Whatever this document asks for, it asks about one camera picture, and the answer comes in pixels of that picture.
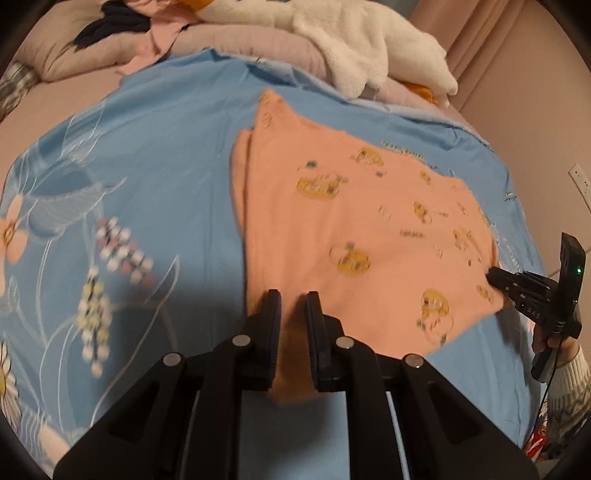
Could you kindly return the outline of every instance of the yellow cartoon character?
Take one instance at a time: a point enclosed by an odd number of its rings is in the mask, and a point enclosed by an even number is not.
[[[453,328],[453,317],[450,314],[449,302],[437,290],[428,288],[421,298],[421,318],[417,327],[433,345],[443,346],[447,335]]]
[[[344,247],[338,246],[330,249],[329,257],[336,264],[337,269],[347,277],[353,277],[366,272],[369,269],[369,254],[355,248],[350,242]]]
[[[460,202],[457,203],[457,206],[465,216],[470,215],[470,213],[468,213],[468,210],[466,209],[466,207],[464,207]]]
[[[489,294],[488,290],[480,285],[476,286],[476,291],[478,295],[480,295],[483,299],[488,300],[488,302],[492,303],[491,295]]]
[[[453,237],[456,239],[454,245],[460,252],[465,252],[468,250],[468,242],[466,242],[466,237],[461,231],[454,230]]]
[[[422,203],[414,202],[414,214],[422,223],[431,223],[431,215],[429,215],[429,211]]]
[[[305,177],[298,181],[296,190],[299,194],[312,200],[333,200],[339,194],[341,183],[347,183],[347,179],[340,175]]]
[[[427,185],[431,185],[433,183],[433,181],[431,180],[431,177],[429,176],[429,174],[426,171],[424,171],[424,170],[421,170],[421,173],[419,173],[418,176]]]
[[[373,148],[363,147],[357,153],[356,157],[352,157],[357,163],[362,163],[368,167],[383,167],[384,161],[382,157]]]
[[[476,238],[474,237],[474,234],[472,233],[471,230],[466,234],[466,239],[472,245],[473,251],[476,252],[476,259],[478,260],[479,263],[482,263],[482,256],[483,256],[482,250],[480,250],[480,247],[478,246],[478,242],[476,242]]]

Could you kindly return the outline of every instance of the orange towel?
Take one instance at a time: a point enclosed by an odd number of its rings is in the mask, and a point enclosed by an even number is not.
[[[433,92],[429,87],[425,87],[423,85],[417,85],[416,83],[412,82],[400,82],[402,83],[408,90],[412,93],[415,93],[421,98],[424,98],[427,102],[432,103],[433,105],[439,105],[439,102],[433,95]]]
[[[503,306],[485,278],[496,246],[461,180],[302,118],[271,90],[236,140],[232,172],[248,313],[269,288],[282,294],[280,401],[312,391],[298,305],[310,290],[347,335],[398,358]]]

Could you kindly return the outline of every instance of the knit sweater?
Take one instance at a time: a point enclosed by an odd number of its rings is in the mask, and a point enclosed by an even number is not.
[[[591,373],[583,349],[568,364],[557,368],[548,390],[547,459],[558,458],[589,418]]]

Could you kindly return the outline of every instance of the plaid fabric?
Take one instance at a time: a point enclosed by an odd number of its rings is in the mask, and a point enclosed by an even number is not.
[[[39,76],[31,67],[17,61],[10,63],[0,79],[0,122],[37,83]]]

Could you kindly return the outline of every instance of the blue bedsheet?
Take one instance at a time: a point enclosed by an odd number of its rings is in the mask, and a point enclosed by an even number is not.
[[[268,87],[316,122],[462,178],[505,268],[541,272],[505,166],[460,126],[352,105],[281,64],[213,51],[165,61],[45,135],[7,178],[0,342],[15,386],[2,405],[46,470],[163,354],[208,351],[240,328],[229,158]],[[523,319],[506,313],[430,357],[516,443],[539,398],[529,342]],[[241,478],[348,478],[343,395],[277,407],[247,394],[244,406]]]

